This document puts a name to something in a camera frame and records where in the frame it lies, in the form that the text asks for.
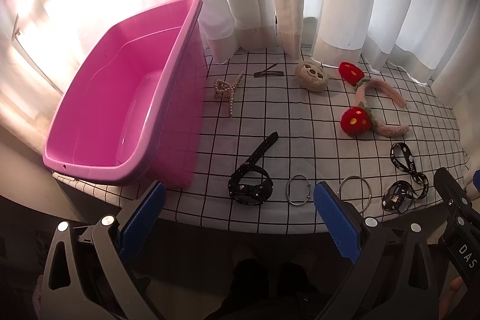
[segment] pink fuzzy headband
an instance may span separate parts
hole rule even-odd
[[[342,115],[340,126],[349,136],[356,136],[369,129],[384,137],[396,137],[409,131],[408,125],[387,125],[375,119],[365,99],[365,90],[367,88],[376,88],[400,107],[405,107],[406,102],[402,96],[396,92],[392,86],[381,79],[372,79],[365,76],[363,71],[349,62],[343,62],[338,67],[340,76],[356,88],[355,98],[357,106],[351,107]]]

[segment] metal bracelet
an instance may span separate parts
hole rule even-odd
[[[340,190],[342,190],[342,186],[344,185],[344,183],[346,181],[350,180],[350,179],[360,179],[361,181],[364,181],[365,184],[368,187],[368,202],[365,205],[365,207],[362,210],[360,210],[360,213],[362,213],[362,212],[365,211],[365,209],[368,207],[368,205],[370,204],[370,201],[371,201],[371,187],[370,187],[370,184],[366,181],[366,179],[363,179],[361,176],[357,176],[357,175],[347,176],[344,180],[342,180],[342,182],[340,183],[340,186],[338,186],[337,197],[338,197],[338,199],[341,199],[340,198]]]
[[[301,202],[301,203],[292,202],[292,201],[290,200],[290,195],[289,195],[290,183],[291,183],[292,179],[295,178],[296,176],[303,176],[303,177],[305,178],[305,180],[307,181],[307,183],[308,183],[308,195],[307,195],[307,199],[304,200],[304,201]],[[293,176],[289,179],[289,181],[288,181],[286,184],[287,184],[287,185],[285,186],[285,195],[287,196],[287,197],[286,197],[286,200],[289,202],[289,204],[294,205],[294,206],[301,206],[301,205],[303,205],[305,202],[307,202],[307,201],[310,199],[311,186],[310,186],[310,182],[309,182],[308,178],[307,178],[305,175],[303,175],[303,174],[295,174],[295,175],[293,175]]]

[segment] white tablecloth with black grid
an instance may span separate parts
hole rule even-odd
[[[309,48],[302,48],[304,59],[310,58],[309,53]],[[212,61],[209,53],[206,59],[209,63]],[[274,63],[278,65],[273,70],[284,71],[286,76],[253,76]],[[407,143],[417,170],[424,172],[430,182],[428,195],[412,202],[409,210],[441,202],[433,188],[433,174],[439,167],[447,167],[463,187],[462,168],[466,156],[460,146],[457,122],[452,110],[433,96],[429,85],[414,82],[403,69],[389,63],[380,74],[370,73],[361,58],[358,66],[366,74],[383,78],[407,102],[406,108],[400,109],[381,92],[368,89],[367,102],[373,115],[389,124],[411,127],[397,139],[371,131],[350,138],[340,129],[339,121],[343,112],[355,105],[353,87],[340,78],[337,69],[324,67],[330,77],[328,88],[322,93],[311,93],[299,87],[294,76],[296,63],[279,47],[273,47],[257,52],[240,50],[228,63],[210,65],[194,180],[189,188],[167,191],[160,218],[253,233],[325,231],[312,198],[298,207],[287,202],[285,186],[295,174],[309,178],[312,188],[315,183],[326,181],[335,192],[343,178],[362,176],[372,189],[371,203],[363,215],[375,216],[381,221],[394,218],[397,213],[384,212],[381,207],[382,193],[397,180],[412,182],[408,174],[396,170],[389,158],[392,143],[400,140]],[[246,75],[235,94],[233,117],[229,118],[229,104],[214,96],[213,82],[221,79],[232,83],[242,71]],[[230,175],[273,131],[278,132],[279,139],[257,163],[273,179],[272,197],[260,206],[232,201],[227,190]],[[142,178],[130,186],[102,186],[63,175],[54,176],[119,206],[139,197],[151,183]],[[260,174],[250,172],[244,182],[257,184]],[[293,201],[304,200],[307,193],[306,181],[301,178],[292,181]],[[366,205],[368,190],[360,181],[352,180],[342,188],[341,197],[361,210]]]

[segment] blue gripper pad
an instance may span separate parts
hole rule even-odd
[[[313,204],[340,254],[355,264],[360,256],[358,232],[337,203],[338,199],[322,183],[315,186],[313,196]]]
[[[118,256],[123,263],[137,256],[165,205],[165,186],[158,183],[150,190],[121,232]]]

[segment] sheer curtain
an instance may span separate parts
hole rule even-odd
[[[120,20],[169,0],[0,0],[0,123],[41,151],[51,117],[76,69]],[[200,26],[215,62],[243,47],[279,43],[301,58],[337,66],[362,54],[433,82],[457,113],[473,172],[480,168],[479,0],[203,0]]]

